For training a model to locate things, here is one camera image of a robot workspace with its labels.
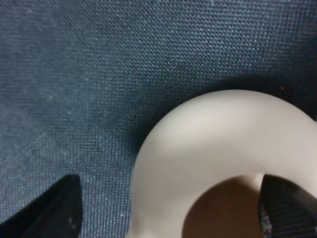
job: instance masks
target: white ring-shaped object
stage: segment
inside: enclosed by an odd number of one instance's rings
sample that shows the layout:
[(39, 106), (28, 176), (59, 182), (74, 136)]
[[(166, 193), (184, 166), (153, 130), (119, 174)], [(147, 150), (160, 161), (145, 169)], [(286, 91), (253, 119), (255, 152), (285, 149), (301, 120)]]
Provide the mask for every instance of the white ring-shaped object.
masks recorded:
[(192, 205), (232, 177), (271, 174), (317, 197), (317, 124), (295, 106), (242, 90), (208, 93), (166, 115), (135, 164), (127, 238), (181, 238)]

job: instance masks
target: woven fabric texture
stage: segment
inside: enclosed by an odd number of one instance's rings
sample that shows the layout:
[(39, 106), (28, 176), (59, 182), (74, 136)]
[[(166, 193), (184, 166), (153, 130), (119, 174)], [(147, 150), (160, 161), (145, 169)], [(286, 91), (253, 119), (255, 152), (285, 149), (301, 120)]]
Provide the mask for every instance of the woven fabric texture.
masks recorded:
[(0, 221), (64, 174), (82, 238), (121, 238), (151, 128), (186, 100), (250, 89), (317, 114), (315, 0), (1, 0)]

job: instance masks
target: dark fabric background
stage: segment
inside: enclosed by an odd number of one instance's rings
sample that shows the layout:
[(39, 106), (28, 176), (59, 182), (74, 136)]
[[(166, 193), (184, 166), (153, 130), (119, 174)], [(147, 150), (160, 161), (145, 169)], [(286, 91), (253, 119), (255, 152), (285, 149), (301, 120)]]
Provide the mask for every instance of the dark fabric background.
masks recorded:
[(0, 0), (0, 221), (83, 183), (83, 238), (121, 238), (137, 151), (169, 110), (240, 88), (317, 111), (315, 0)]

